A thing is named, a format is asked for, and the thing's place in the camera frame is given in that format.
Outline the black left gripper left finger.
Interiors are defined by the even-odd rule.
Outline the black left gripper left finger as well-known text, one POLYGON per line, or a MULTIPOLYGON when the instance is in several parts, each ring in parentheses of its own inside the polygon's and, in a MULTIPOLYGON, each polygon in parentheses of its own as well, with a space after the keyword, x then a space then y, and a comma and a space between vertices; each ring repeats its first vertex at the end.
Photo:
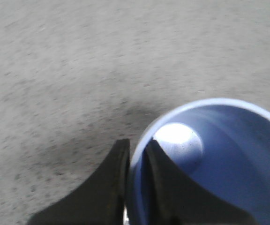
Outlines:
POLYGON ((122 225, 130 140, 117 140, 77 189, 33 215, 29 225, 122 225))

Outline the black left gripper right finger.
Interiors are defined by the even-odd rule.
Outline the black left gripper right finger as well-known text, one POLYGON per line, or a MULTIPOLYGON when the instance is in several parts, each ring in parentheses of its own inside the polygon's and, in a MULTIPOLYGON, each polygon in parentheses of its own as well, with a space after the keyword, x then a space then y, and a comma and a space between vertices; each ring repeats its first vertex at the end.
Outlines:
POLYGON ((149 176, 150 225, 256 225, 245 210, 216 197, 189 178, 151 140, 143 152, 149 176))

